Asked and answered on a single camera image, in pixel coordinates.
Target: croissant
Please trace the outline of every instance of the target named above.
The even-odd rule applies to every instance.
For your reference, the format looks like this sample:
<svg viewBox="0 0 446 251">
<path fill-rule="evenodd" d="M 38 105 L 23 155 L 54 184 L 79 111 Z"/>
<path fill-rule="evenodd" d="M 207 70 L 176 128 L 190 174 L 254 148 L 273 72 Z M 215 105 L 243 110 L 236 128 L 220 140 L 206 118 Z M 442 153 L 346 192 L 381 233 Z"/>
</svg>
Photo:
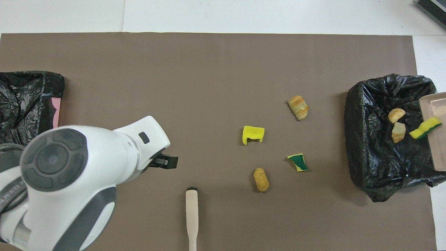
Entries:
<svg viewBox="0 0 446 251">
<path fill-rule="evenodd" d="M 398 143 L 404 139 L 406 134 L 406 126 L 403 123 L 395 122 L 392 130 L 392 140 L 394 143 Z"/>
<path fill-rule="evenodd" d="M 403 109 L 395 108 L 389 112 L 388 118 L 390 122 L 395 124 L 395 122 L 397 122 L 402 116 L 404 116 L 404 114 L 406 114 L 406 112 Z"/>
<path fill-rule="evenodd" d="M 298 120 L 304 119 L 308 114 L 308 106 L 302 96 L 294 96 L 287 101 L 291 110 L 296 115 Z"/>
</svg>

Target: toothbrush handle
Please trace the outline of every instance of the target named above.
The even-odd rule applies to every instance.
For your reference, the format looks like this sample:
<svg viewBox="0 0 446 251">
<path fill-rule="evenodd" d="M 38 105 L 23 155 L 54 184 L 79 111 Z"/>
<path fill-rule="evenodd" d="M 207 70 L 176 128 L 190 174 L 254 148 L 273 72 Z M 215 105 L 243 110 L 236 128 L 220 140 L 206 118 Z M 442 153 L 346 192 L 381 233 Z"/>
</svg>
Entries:
<svg viewBox="0 0 446 251">
<path fill-rule="evenodd" d="M 189 251 L 197 251 L 197 240 L 189 240 Z"/>
</svg>

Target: clear plastic container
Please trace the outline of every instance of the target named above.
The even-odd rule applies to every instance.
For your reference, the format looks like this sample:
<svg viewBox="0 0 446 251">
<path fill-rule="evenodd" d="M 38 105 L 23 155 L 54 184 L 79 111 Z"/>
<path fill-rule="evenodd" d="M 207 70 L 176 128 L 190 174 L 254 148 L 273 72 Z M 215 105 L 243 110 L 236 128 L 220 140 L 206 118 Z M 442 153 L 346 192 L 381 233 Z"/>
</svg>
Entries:
<svg viewBox="0 0 446 251">
<path fill-rule="evenodd" d="M 420 107 L 424 120 L 437 116 L 443 122 L 443 125 L 434 129 L 427 137 L 435 170 L 446 171 L 446 92 L 422 97 Z"/>
</svg>

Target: black plastic bag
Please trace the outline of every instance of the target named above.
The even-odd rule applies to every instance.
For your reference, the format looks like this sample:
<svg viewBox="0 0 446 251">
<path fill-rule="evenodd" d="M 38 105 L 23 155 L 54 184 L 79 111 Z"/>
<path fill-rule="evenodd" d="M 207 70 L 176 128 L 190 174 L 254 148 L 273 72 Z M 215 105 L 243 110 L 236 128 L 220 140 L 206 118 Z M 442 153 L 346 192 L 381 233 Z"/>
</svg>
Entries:
<svg viewBox="0 0 446 251">
<path fill-rule="evenodd" d="M 62 98 L 64 87 L 64 77 L 53 72 L 0 72 L 0 144 L 26 146 L 52 129 L 52 98 Z"/>
<path fill-rule="evenodd" d="M 446 172 L 434 170 L 427 137 L 409 135 L 423 122 L 418 100 L 435 92 L 424 76 L 396 74 L 359 82 L 349 90 L 344 120 L 350 177 L 372 201 L 386 201 L 404 187 L 433 187 L 446 180 Z M 388 120 L 394 108 L 406 112 L 399 119 L 406 135 L 398 143 L 392 141 Z"/>
</svg>

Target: yellow sponge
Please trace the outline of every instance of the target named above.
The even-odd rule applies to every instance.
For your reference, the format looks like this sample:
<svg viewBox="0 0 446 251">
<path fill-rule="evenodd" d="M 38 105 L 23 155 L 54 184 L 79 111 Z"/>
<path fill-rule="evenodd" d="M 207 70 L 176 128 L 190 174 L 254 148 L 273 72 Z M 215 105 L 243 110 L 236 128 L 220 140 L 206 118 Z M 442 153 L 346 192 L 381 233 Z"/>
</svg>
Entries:
<svg viewBox="0 0 446 251">
<path fill-rule="evenodd" d="M 415 139 L 424 138 L 429 132 L 441 125 L 442 122 L 438 117 L 430 117 L 428 120 L 421 123 L 418 129 L 411 131 L 409 134 Z"/>
<path fill-rule="evenodd" d="M 262 142 L 264 135 L 265 135 L 265 128 L 245 125 L 243 127 L 243 134 L 242 134 L 243 144 L 246 145 L 248 143 L 249 138 L 259 139 L 259 141 Z"/>
</svg>

